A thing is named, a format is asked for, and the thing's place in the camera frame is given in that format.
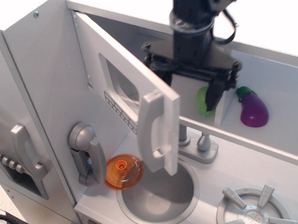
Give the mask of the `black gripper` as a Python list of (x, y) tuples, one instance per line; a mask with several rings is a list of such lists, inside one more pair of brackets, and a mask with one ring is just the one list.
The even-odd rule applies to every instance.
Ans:
[(144, 64), (168, 86), (174, 74), (208, 82), (205, 101), (207, 111), (212, 111), (223, 93), (236, 86), (242, 68), (240, 62), (221, 51), (221, 46), (229, 44), (234, 37), (232, 33), (226, 39), (216, 38), (213, 28), (174, 31), (172, 40), (142, 45), (146, 53)]

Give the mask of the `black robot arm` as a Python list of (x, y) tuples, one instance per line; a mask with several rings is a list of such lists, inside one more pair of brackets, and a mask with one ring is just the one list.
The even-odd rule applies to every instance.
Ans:
[(236, 23), (227, 7), (236, 0), (173, 0), (170, 26), (173, 39), (147, 42), (144, 64), (168, 85), (173, 75), (208, 82), (198, 94), (199, 110), (203, 115), (213, 111), (223, 92), (234, 88), (242, 64), (222, 50), (235, 37), (214, 36), (214, 20), (223, 13), (232, 26)]

